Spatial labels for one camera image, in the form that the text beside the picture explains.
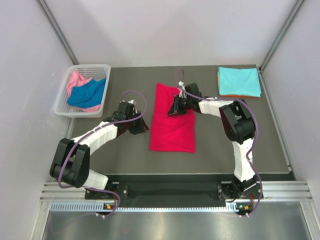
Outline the red t shirt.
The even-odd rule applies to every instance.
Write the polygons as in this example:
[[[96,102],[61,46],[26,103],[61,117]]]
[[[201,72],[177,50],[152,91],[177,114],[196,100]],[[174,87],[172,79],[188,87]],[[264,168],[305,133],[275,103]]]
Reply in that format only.
[[[157,152],[196,152],[195,123],[192,110],[184,115],[169,116],[176,87],[158,83],[155,88],[155,103],[152,115],[149,149]]]

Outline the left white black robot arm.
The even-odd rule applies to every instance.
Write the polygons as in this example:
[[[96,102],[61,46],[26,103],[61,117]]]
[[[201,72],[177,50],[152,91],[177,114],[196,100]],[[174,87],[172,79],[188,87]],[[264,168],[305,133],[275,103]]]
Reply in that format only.
[[[112,116],[92,130],[79,137],[59,141],[49,174],[71,187],[96,189],[102,198],[109,198],[114,191],[112,182],[106,175],[90,169],[91,155],[127,131],[137,135],[148,130],[136,102],[121,101]]]

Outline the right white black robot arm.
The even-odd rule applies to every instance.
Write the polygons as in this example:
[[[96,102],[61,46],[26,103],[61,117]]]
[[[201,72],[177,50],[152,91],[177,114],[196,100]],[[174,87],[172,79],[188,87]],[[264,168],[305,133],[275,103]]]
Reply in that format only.
[[[173,103],[167,114],[182,116],[189,110],[219,117],[224,133],[231,141],[234,155],[234,180],[230,185],[220,186],[219,195],[227,202],[245,198],[257,184],[253,170],[253,145],[256,137],[256,121],[248,110],[244,100],[203,97],[198,85],[178,83],[179,94],[173,97]]]

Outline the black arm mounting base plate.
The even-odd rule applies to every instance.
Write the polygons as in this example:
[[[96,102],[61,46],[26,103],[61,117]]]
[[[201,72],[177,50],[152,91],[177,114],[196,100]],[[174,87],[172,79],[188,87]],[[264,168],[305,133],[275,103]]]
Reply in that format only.
[[[134,182],[120,181],[107,188],[120,196],[121,205],[211,205],[224,201],[258,199],[259,183],[243,188],[236,182]]]

